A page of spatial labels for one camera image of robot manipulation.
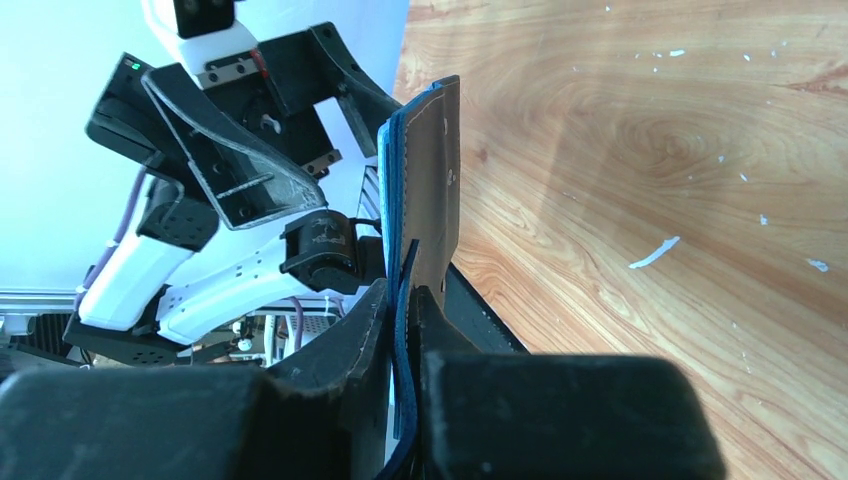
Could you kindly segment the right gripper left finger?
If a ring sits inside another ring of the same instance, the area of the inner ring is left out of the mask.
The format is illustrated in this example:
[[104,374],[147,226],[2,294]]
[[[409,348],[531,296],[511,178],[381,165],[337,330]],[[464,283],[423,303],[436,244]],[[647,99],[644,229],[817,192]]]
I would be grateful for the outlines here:
[[5,479],[373,479],[388,288],[274,366],[38,369],[1,387]]

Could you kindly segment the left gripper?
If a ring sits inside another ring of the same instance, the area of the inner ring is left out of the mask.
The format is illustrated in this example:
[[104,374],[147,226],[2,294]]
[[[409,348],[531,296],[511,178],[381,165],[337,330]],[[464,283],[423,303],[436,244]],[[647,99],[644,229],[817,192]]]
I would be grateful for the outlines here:
[[337,162],[316,105],[335,98],[362,154],[400,108],[335,25],[260,41],[242,24],[152,25],[171,54],[155,67],[124,54],[86,126],[90,140],[210,202],[231,230],[325,208]]

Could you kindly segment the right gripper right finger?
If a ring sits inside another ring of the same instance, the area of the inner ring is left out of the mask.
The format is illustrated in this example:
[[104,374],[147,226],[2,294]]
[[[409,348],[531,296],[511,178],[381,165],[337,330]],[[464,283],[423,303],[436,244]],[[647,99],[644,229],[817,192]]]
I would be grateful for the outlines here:
[[416,288],[427,479],[722,479],[699,398],[649,356],[487,353]]

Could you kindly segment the blue card holder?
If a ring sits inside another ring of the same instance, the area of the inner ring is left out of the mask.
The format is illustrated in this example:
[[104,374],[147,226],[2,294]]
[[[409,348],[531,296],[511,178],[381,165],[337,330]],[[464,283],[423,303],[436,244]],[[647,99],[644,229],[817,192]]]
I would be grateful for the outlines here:
[[378,131],[381,228],[393,323],[392,366],[399,440],[378,478],[393,479],[413,448],[418,401],[408,352],[411,290],[437,302],[458,245],[460,93],[457,75],[432,83],[392,113]]

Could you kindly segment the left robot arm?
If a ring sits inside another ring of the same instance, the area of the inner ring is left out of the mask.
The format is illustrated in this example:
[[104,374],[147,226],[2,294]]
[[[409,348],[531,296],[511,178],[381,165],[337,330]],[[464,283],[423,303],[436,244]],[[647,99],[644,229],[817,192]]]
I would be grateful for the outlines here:
[[363,186],[396,102],[330,22],[161,67],[124,54],[86,126],[136,162],[122,224],[79,287],[63,338],[141,367],[289,298],[344,306],[377,276]]

